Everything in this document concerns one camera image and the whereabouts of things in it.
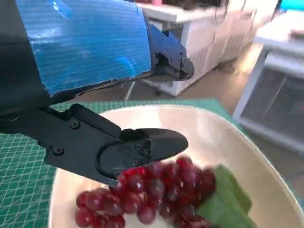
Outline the bare left hand blue tape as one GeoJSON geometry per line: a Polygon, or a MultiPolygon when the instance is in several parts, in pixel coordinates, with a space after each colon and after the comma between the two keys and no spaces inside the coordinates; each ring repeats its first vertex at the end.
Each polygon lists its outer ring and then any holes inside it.
{"type": "Polygon", "coordinates": [[[80,104],[51,106],[149,76],[193,74],[186,48],[132,2],[0,3],[0,131],[35,139],[51,166],[114,186],[119,173],[184,151],[188,141],[176,131],[122,130],[80,104]]]}

